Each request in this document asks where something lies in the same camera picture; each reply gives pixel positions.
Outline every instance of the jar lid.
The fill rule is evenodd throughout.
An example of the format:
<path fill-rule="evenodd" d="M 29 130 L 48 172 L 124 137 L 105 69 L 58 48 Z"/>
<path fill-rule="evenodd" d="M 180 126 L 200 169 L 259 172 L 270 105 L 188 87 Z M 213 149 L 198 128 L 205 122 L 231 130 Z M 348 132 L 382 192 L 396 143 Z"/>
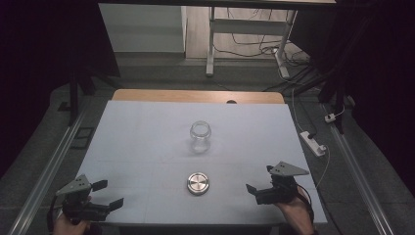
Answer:
<path fill-rule="evenodd" d="M 208 186 L 208 177 L 201 172 L 193 173 L 187 179 L 187 188 L 196 196 L 203 195 L 208 190 Z"/>

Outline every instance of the wall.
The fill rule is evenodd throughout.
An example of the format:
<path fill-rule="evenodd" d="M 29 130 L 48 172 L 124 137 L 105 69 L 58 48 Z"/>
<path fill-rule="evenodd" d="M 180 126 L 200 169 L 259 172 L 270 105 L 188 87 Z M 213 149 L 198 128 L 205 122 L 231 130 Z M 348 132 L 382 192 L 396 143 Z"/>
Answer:
<path fill-rule="evenodd" d="M 115 52 L 184 52 L 182 7 L 100 4 Z"/>

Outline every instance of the power strip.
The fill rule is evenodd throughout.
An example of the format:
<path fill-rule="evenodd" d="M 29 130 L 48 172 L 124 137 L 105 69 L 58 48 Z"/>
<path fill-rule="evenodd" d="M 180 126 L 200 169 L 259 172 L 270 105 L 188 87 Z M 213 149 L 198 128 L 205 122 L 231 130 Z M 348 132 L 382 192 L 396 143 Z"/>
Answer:
<path fill-rule="evenodd" d="M 308 145 L 308 148 L 313 152 L 316 157 L 321 157 L 326 154 L 326 146 L 318 145 L 314 138 L 308 139 L 308 131 L 300 133 L 302 140 Z"/>

